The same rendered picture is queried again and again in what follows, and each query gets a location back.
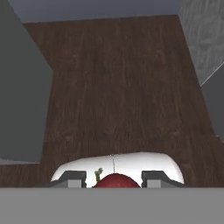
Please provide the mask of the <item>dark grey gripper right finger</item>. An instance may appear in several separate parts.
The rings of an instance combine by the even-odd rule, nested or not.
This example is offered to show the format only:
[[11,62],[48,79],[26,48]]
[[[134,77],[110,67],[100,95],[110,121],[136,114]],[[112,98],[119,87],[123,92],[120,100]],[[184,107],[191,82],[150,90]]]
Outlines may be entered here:
[[163,171],[142,171],[142,188],[185,187],[176,180],[170,179]]

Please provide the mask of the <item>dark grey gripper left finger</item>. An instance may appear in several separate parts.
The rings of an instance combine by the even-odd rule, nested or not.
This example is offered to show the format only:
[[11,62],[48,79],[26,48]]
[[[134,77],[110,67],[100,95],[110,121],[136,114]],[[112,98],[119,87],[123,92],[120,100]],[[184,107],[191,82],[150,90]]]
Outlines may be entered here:
[[52,181],[49,187],[86,188],[85,171],[65,171],[58,180]]

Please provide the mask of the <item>red strawberry with green stem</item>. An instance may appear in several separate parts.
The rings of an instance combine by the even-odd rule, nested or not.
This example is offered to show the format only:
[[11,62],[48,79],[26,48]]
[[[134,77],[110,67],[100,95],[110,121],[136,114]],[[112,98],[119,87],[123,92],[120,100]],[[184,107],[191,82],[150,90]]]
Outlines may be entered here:
[[102,168],[99,168],[94,172],[96,184],[94,187],[100,188],[140,188],[140,185],[132,178],[120,174],[111,173],[101,179],[101,174],[103,172]]

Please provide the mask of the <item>dark grey fridge panel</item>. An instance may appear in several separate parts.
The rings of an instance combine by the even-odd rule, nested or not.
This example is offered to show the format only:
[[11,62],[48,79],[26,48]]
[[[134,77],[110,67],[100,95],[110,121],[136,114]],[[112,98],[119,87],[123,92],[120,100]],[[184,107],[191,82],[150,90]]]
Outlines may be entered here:
[[39,162],[52,80],[9,1],[0,0],[0,165]]

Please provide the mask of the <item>grey marbled counter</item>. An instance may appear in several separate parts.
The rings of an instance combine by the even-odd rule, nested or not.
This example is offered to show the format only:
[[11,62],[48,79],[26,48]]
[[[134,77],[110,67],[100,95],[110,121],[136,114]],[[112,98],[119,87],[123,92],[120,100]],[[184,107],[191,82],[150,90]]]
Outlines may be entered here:
[[178,17],[202,86],[224,63],[224,0],[183,0]]

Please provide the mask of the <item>white rounded object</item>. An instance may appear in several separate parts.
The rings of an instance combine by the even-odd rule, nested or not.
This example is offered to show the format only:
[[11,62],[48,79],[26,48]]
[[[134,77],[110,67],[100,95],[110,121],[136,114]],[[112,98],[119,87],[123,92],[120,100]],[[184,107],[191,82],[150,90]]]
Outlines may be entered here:
[[66,171],[84,171],[87,173],[87,187],[96,183],[95,171],[102,168],[101,178],[110,173],[121,173],[142,184],[142,171],[161,171],[166,176],[184,184],[183,174],[177,163],[164,153],[136,152],[100,157],[86,157],[62,164],[52,175],[52,181],[58,180]]

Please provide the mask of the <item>dark grey cabinet panel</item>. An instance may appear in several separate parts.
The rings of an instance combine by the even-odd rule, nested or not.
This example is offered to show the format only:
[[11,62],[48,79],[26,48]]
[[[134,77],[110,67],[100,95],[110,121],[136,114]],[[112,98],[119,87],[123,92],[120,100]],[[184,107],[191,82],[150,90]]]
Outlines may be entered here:
[[224,143],[224,62],[201,86],[214,134]]

